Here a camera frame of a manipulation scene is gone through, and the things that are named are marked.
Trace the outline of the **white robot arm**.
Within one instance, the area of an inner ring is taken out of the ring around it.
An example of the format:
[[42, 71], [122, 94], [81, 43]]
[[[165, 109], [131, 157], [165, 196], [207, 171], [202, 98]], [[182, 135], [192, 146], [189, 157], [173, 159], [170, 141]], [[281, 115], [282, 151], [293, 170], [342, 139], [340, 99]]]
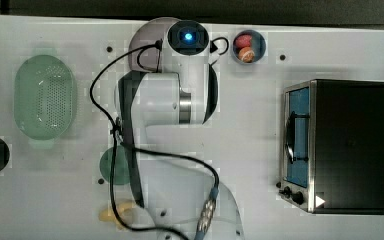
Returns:
[[135, 204], [151, 217], [158, 240], [245, 240], [232, 192], [217, 171], [193, 156], [161, 152], [148, 140], [156, 126], [199, 126], [214, 113], [217, 75], [207, 29], [193, 20], [163, 27], [136, 57], [156, 51], [155, 65], [141, 63], [117, 84], [118, 128]]

